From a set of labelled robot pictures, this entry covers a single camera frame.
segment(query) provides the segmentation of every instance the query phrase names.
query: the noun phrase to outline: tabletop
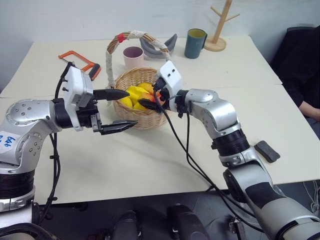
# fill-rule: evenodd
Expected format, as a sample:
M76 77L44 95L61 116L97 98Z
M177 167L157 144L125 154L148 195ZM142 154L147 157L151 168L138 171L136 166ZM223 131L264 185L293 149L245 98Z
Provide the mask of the tabletop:
M217 89L230 101L251 145L266 141L281 158L274 163L262 159L275 184L320 178L320 141L282 85L256 85ZM52 99L53 96L34 97ZM0 98L0 120L19 98ZM106 101L98 109L104 124L119 117ZM187 119L171 112L170 118L186 143ZM218 152L211 149L202 123L190 118L190 154L215 184L226 183ZM58 134L61 175L55 203L96 201L136 196L204 191L208 184L186 162L186 154L168 123L149 130L128 129L101 136L91 128ZM44 204L52 187L53 154L50 139L44 141L35 170L35 200Z
M184 56L186 38L178 38L172 54L172 61L181 73L186 89L250 87L281 84L266 60L249 36L225 37L227 47L221 52L203 49L196 59ZM106 74L106 49L111 40L84 40L64 42L35 42L22 61L17 72L1 92L2 98L25 98L29 96L49 96L54 94L57 82L66 63L58 58L67 51L74 50L90 61L100 64L101 72L93 81L94 89L108 85ZM123 50L129 46L140 46L138 39L122 42L112 54L114 77L126 71ZM84 67L79 59L77 67ZM144 57L145 66L159 69L164 59Z

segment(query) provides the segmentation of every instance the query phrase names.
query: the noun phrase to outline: wall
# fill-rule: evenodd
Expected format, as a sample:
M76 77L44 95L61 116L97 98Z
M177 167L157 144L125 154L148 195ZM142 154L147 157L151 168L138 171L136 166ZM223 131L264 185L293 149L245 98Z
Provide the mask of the wall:
M190 28L212 34L225 0L0 0L0 90L33 41L110 39L128 30L155 37ZM250 35L270 61L286 28L320 25L320 0L234 0L222 35Z

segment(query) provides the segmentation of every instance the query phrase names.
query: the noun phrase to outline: yellow fruit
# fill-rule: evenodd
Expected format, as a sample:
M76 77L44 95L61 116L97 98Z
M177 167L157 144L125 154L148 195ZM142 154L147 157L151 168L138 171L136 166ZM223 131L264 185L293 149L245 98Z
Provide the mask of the yellow fruit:
M121 98L121 99L120 99L120 102L123 103L124 105L126 105L126 106L129 107L129 108L132 108L132 107L133 107L132 101L131 101L131 99L130 99L128 96L126 96L126 97L124 97L124 98Z
M138 102L138 98L141 93L149 93L142 87L133 85L131 85L126 91L130 94L129 98L131 99L133 105L135 105Z
M154 94L154 87L149 82L142 82L138 85L138 87L147 90L150 94Z
M139 102L137 102L134 106L134 109L139 109L139 110L147 110L144 106L142 106Z

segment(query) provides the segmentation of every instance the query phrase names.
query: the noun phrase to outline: red clip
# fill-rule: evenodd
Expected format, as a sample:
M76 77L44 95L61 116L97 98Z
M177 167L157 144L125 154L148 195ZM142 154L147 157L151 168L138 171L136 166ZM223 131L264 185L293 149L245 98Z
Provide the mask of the red clip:
M125 35L123 33L120 33L117 37L119 43L122 43L124 40L126 40Z

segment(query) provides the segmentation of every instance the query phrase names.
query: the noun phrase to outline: blue mug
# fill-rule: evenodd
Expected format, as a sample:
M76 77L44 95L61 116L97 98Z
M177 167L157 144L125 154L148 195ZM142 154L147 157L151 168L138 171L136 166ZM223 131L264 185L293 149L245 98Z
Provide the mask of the blue mug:
M190 29L186 38L184 55L189 59L196 59L199 57L200 51L205 46L207 36L206 32L201 29Z

